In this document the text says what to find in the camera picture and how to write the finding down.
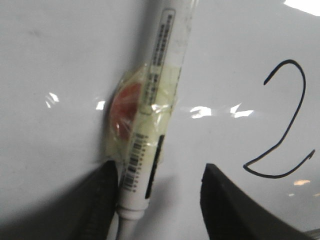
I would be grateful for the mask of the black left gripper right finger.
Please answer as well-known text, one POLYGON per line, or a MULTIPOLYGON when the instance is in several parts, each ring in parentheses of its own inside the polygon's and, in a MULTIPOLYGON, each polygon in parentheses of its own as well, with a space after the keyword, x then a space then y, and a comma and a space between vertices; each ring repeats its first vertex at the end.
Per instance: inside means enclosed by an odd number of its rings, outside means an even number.
POLYGON ((309 240, 257 204, 216 165, 205 166, 201 212, 211 240, 309 240))

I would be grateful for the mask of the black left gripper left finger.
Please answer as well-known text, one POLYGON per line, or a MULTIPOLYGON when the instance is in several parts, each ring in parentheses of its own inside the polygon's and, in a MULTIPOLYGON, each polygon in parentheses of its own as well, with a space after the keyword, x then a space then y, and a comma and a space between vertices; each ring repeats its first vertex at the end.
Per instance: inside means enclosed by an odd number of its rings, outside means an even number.
POLYGON ((116 208, 118 171, 113 160, 92 172, 65 196, 69 221, 64 240, 105 240, 116 208))

